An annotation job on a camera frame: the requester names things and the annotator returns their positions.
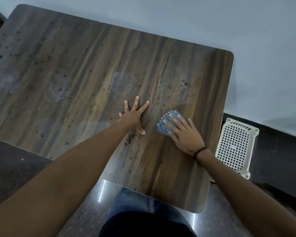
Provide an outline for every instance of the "person's right arm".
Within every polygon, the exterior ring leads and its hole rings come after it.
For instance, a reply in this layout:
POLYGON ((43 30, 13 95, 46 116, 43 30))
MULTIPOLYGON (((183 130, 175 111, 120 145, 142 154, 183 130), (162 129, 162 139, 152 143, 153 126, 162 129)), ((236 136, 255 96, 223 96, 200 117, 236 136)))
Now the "person's right arm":
MULTIPOLYGON (((190 119, 188 124, 182 116, 182 123, 171 118, 178 128, 169 122, 165 124, 172 130, 169 136, 179 149, 193 155, 205 146, 190 119)), ((276 200, 218 160, 210 150, 201 151, 197 160, 254 236, 296 236, 296 218, 276 200)))

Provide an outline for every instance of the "tabletop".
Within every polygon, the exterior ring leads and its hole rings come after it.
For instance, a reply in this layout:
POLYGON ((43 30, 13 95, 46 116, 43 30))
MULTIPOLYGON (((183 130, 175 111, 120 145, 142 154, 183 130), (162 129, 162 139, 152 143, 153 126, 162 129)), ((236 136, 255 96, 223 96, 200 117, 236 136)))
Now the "tabletop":
POLYGON ((232 63, 229 51, 19 5, 0 29, 0 140, 56 159, 139 95, 146 135, 128 133, 101 177, 198 213, 209 174, 156 123, 177 109, 215 152, 232 63))

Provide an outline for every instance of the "forearm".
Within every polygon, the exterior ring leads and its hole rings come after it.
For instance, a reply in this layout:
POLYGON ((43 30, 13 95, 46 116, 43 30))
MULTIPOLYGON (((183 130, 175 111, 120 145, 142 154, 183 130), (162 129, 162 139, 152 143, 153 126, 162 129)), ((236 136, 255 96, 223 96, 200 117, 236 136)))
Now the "forearm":
POLYGON ((0 236, 56 236, 130 130, 118 121, 79 143, 0 205, 0 236))
POLYGON ((296 236, 296 218, 277 201, 221 163, 209 150, 197 158, 254 235, 296 236))

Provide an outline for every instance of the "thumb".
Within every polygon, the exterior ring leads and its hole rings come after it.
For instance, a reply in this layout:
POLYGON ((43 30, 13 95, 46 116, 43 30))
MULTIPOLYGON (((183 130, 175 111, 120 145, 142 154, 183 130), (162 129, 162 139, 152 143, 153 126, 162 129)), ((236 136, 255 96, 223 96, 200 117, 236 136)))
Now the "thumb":
POLYGON ((137 131, 142 135, 146 134, 146 131, 144 131, 144 129, 141 126, 137 128, 137 131))

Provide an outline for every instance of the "bracelet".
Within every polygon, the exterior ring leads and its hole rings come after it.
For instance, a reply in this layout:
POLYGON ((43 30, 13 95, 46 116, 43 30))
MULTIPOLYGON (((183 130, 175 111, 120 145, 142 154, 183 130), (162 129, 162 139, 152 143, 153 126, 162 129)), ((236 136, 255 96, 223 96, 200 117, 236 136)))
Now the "bracelet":
POLYGON ((201 149, 195 151, 195 153, 194 153, 194 155, 193 155, 193 159, 196 160, 196 156, 198 155, 198 153, 200 153, 200 152, 202 152, 203 150, 206 150, 206 149, 207 149, 206 147, 203 147, 203 148, 201 148, 201 149))

